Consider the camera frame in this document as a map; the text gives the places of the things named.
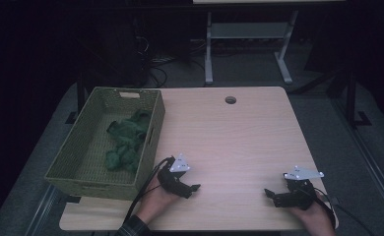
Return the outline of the person's left hand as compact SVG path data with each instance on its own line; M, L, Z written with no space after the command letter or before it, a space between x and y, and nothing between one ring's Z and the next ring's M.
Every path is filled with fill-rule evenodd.
M141 200L141 205L136 215L146 224L151 223L163 214L180 197L163 189L153 187Z

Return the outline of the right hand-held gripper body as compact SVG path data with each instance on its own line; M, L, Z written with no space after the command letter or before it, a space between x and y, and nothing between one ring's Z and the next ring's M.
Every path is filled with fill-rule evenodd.
M281 194L285 205L283 207L298 207L307 210L314 200L316 194L311 179L323 178L321 171L311 170L295 166L292 171L284 174L287 182L288 192Z

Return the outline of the person's right hand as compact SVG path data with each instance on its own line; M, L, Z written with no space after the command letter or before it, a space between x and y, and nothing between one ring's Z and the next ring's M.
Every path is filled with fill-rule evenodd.
M327 211L318 203L313 203L307 210L292 207L288 211L302 223L311 236L336 236Z

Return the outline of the green plush garment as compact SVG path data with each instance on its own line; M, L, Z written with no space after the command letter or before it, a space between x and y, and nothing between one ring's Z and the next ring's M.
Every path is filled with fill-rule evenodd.
M105 155L105 167L110 171L135 173L140 162L139 149L148 134L152 112L139 109L130 118L113 121L106 132L115 141L115 148Z

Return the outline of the black metal post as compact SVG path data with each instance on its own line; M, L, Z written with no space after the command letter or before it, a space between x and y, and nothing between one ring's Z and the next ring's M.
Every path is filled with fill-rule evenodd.
M356 77L353 72L349 73L346 102L346 118L352 128L357 126L370 126L371 122L363 111L357 111L356 101Z

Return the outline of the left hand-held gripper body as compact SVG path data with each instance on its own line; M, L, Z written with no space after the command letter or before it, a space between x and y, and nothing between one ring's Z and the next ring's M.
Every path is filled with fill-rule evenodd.
M190 167L182 153L177 157L170 157L158 174L160 185L174 195L178 191L183 191L183 186L186 184L182 183L180 178L189 170Z

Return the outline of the metal floor rail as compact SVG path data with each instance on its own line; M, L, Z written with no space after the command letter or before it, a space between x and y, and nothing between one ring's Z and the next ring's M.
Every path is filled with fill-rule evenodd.
M362 159L365 162L367 171L371 175L371 178L375 182L375 185L384 200L384 173L378 166L378 163L376 162L371 150L367 147L366 142L361 136L356 123L352 123L346 117L346 109L344 108L342 103L337 99L332 99L331 104L336 110L338 116L342 119L342 122L344 123L346 129L352 137L357 149L359 150L362 156Z
M41 229L48 218L51 208L54 205L54 201L57 198L57 195L58 190L49 184L39 201L38 207L36 208L35 214L33 215L32 220L27 228L25 236L37 236L41 232Z

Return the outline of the green woven basket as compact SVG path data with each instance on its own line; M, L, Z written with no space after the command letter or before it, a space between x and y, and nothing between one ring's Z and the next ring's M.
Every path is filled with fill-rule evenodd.
M107 169L105 155L117 147L107 128L138 110L151 113L145 139L137 151L138 167L133 171ZM71 196L135 199L154 168L164 113L158 89L94 88L45 179Z

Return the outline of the white metal stand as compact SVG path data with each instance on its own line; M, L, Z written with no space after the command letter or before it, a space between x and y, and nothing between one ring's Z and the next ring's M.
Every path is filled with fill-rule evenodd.
M282 48L275 52L275 60L286 85L292 78L285 61L288 45L298 16L293 11L287 22L278 23L214 23L212 13L207 14L206 53L204 57L205 84L214 82L212 63L212 42L214 39L281 39Z

